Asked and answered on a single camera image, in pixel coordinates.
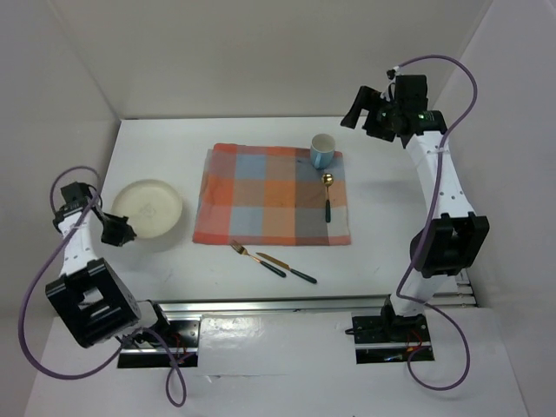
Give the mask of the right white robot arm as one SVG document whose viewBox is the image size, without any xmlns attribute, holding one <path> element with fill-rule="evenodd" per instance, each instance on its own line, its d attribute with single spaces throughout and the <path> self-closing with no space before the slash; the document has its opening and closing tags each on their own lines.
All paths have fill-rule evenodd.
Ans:
<svg viewBox="0 0 556 417">
<path fill-rule="evenodd" d="M 450 277 L 473 264 L 490 229 L 487 217 L 475 213 L 460 185 L 444 116 L 427 105 L 425 76 L 396 76 L 391 96 L 360 87 L 341 120 L 341 126 L 354 129 L 365 113 L 362 128 L 368 136 L 401 140 L 427 207 L 425 225 L 410 243 L 408 271 L 385 300 L 380 316 L 350 329 L 358 342 L 402 342 L 421 330 L 426 303 Z"/>
</svg>

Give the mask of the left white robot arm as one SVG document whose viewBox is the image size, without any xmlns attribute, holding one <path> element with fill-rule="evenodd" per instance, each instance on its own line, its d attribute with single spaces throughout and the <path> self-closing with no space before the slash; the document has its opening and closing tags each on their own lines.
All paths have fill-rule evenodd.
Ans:
<svg viewBox="0 0 556 417">
<path fill-rule="evenodd" d="M 101 242 L 115 247 L 134 241 L 136 233 L 127 217 L 105 213 L 98 203 L 85 210 L 95 190 L 84 182 L 61 189 L 64 205 L 55 213 L 54 225 L 68 242 L 59 278 L 45 287 L 50 304 L 83 348 L 110 339 L 142 318 L 136 298 L 108 262 L 95 254 L 91 223 L 97 219 Z"/>
</svg>

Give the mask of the blue white mug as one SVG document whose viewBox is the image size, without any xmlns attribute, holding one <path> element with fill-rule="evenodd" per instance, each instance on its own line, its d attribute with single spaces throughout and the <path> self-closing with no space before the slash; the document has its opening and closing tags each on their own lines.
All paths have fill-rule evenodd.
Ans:
<svg viewBox="0 0 556 417">
<path fill-rule="evenodd" d="M 310 160 L 315 169 L 325 169 L 334 159 L 335 140 L 331 135 L 319 134 L 313 137 Z"/>
</svg>

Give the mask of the gold fork dark handle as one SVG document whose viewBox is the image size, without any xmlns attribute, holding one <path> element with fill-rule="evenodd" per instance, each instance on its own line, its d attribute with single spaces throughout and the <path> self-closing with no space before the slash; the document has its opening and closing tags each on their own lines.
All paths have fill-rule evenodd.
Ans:
<svg viewBox="0 0 556 417">
<path fill-rule="evenodd" d="M 275 267 L 273 265 L 271 265 L 270 263 L 268 263 L 267 261 L 264 261 L 262 259 L 260 259 L 259 257 L 252 255 L 251 253 L 249 253 L 247 251 L 247 249 L 242 246 L 239 242 L 236 241 L 232 241 L 230 243 L 230 247 L 239 255 L 245 255 L 247 257 L 249 257 L 250 259 L 256 261 L 259 265 L 263 266 L 264 268 L 268 269 L 269 271 L 273 272 L 274 274 L 280 276 L 281 278 L 285 278 L 286 277 L 286 273 L 281 271 L 280 269 L 278 269 L 278 267 Z"/>
</svg>

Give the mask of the cream round plate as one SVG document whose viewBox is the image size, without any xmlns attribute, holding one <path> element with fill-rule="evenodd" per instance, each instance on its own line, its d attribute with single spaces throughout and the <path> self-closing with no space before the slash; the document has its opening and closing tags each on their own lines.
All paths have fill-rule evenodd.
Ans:
<svg viewBox="0 0 556 417">
<path fill-rule="evenodd" d="M 179 222 L 183 202 L 178 192 L 166 182 L 144 179 L 132 182 L 115 197 L 112 213 L 128 218 L 138 239 L 165 235 Z"/>
</svg>

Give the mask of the orange grey checked placemat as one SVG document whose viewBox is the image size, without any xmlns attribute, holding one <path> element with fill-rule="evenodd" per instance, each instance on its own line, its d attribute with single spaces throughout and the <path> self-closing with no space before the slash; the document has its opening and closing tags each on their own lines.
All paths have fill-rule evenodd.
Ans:
<svg viewBox="0 0 556 417">
<path fill-rule="evenodd" d="M 325 187 L 304 148 L 217 143 L 207 153 L 192 240 L 259 246 L 346 246 L 351 242 L 343 155 L 326 171 Z"/>
</svg>

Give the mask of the gold spoon dark handle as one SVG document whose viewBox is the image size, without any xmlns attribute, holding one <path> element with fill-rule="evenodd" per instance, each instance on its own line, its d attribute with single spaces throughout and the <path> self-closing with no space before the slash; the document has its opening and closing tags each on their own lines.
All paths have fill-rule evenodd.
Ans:
<svg viewBox="0 0 556 417">
<path fill-rule="evenodd" d="M 331 222 L 331 201 L 330 201 L 330 187 L 334 184 L 334 176 L 329 173 L 324 173 L 321 176 L 321 182 L 325 187 L 325 221 L 326 223 Z"/>
</svg>

